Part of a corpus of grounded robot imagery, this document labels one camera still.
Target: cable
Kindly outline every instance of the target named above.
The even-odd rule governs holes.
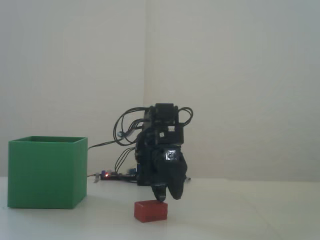
[[[120,167],[122,166],[122,164],[125,162],[127,156],[129,155],[130,152],[132,152],[133,150],[135,150],[134,147],[129,147],[127,149],[125,149],[121,155],[119,156],[119,158],[117,159],[117,161],[114,164],[114,171],[118,174],[118,171],[120,169]]]
[[[121,154],[120,156],[118,157],[118,159],[116,160],[115,164],[114,164],[114,171],[117,172],[117,168],[120,164],[120,162],[124,159],[126,153],[132,151],[133,149],[135,149],[134,147],[129,147],[129,148],[126,148]]]
[[[136,143],[136,141],[137,141],[137,139],[135,139],[134,141],[129,141],[128,140],[129,143],[120,142],[124,138],[124,137],[122,137],[122,138],[118,138],[117,137],[117,127],[118,127],[118,123],[119,123],[120,119],[122,119],[121,120],[121,130],[122,130],[123,129],[122,122],[123,122],[123,118],[125,117],[125,115],[130,114],[130,113],[134,113],[134,112],[145,111],[147,109],[148,109],[148,107],[134,107],[134,108],[131,108],[131,109],[125,111],[119,117],[119,119],[115,122],[114,127],[113,127],[113,139],[117,144],[119,144],[120,146],[129,146],[129,145],[132,145],[132,144]]]
[[[113,139],[114,140],[90,146],[88,148],[88,150],[91,149],[91,148],[101,147],[101,146],[114,144],[114,143],[117,143],[120,146],[129,146],[129,145],[135,144],[137,142],[137,138],[135,140],[133,140],[133,141],[130,141],[128,139],[128,136],[130,136],[134,130],[141,129],[141,127],[138,127],[138,124],[143,122],[144,119],[140,118],[140,119],[134,120],[131,123],[130,127],[128,128],[128,130],[125,132],[124,131],[124,125],[123,125],[125,115],[130,114],[130,113],[134,113],[134,112],[145,111],[147,109],[148,109],[148,107],[134,107],[134,108],[131,108],[131,109],[125,111],[114,124],[114,127],[113,127]],[[119,123],[120,119],[122,119],[121,120],[121,133],[123,133],[123,134],[122,134],[122,136],[120,136],[120,138],[118,138],[117,137],[117,127],[118,127],[118,123]],[[129,143],[122,143],[121,141],[124,140],[124,139],[127,140]]]
[[[185,107],[180,108],[178,112],[180,112],[180,111],[185,111],[185,112],[187,112],[188,114],[190,114],[189,119],[188,119],[187,121],[185,121],[185,122],[182,123],[183,126],[187,126],[187,125],[191,122],[192,118],[194,117],[194,111],[193,111],[190,107],[188,107],[188,106],[185,106]]]
[[[101,147],[101,146],[105,146],[105,145],[109,145],[109,144],[114,144],[116,141],[106,141],[106,142],[103,142],[103,143],[99,143],[99,144],[96,144],[96,145],[93,145],[93,146],[90,146],[88,147],[88,150],[89,149],[92,149],[92,148],[96,148],[96,147]]]

